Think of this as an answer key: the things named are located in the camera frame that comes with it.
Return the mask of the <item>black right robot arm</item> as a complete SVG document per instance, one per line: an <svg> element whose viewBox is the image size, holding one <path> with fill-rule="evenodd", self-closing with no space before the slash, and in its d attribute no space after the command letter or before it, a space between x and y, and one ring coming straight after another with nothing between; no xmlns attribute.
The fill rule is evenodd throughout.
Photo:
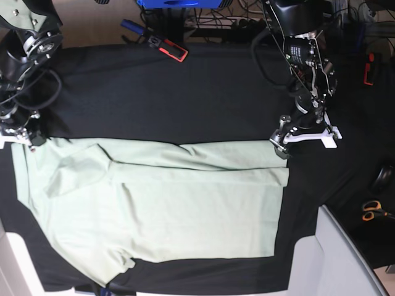
<svg viewBox="0 0 395 296"><path fill-rule="evenodd" d="M62 90L59 74L48 60L61 45L62 21L52 1L1 1L1 145L18 143L34 150L46 142L40 110ZM47 99L34 97L33 87L46 75L57 82Z"/></svg>

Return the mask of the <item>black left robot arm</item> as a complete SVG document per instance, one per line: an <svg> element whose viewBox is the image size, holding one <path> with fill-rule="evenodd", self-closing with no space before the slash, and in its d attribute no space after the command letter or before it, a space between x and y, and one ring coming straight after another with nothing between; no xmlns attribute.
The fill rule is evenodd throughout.
<svg viewBox="0 0 395 296"><path fill-rule="evenodd" d="M342 139L330 121L326 103L337 87L335 68L326 57L324 5L322 1L262 1L265 28L252 41L252 58L264 80L285 90L296 106L291 115L282 115L269 141L277 156L287 159L292 146L302 141L320 141L335 149ZM268 36L281 34L275 46L291 74L286 83L271 79L259 61L257 48Z"/></svg>

